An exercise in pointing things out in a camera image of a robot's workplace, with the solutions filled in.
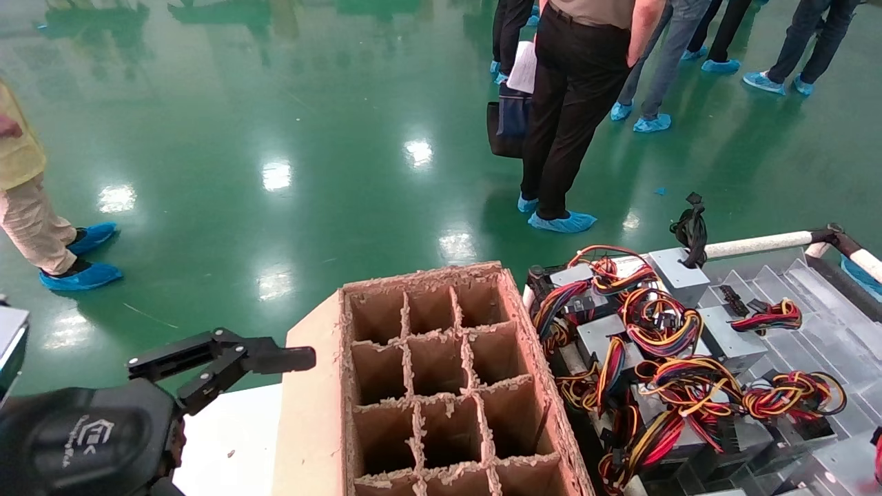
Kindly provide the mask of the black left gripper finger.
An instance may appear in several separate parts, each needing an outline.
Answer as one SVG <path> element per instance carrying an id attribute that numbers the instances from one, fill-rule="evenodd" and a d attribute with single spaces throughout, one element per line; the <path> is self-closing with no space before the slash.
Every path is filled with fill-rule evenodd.
<path id="1" fill-rule="evenodd" d="M 176 399 L 183 415 L 196 415 L 248 373 L 297 373 L 316 364 L 312 347 L 280 347 L 271 337 L 214 329 L 130 359 L 128 377 L 157 383 L 201 366 L 198 376 L 179 387 Z"/>

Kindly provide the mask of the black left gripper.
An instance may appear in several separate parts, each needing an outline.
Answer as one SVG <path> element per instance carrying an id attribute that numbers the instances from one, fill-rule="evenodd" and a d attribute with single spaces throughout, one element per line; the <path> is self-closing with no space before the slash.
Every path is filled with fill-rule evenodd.
<path id="1" fill-rule="evenodd" d="M 66 387 L 4 403 L 3 495 L 185 496 L 183 414 L 147 380 L 107 389 Z"/>

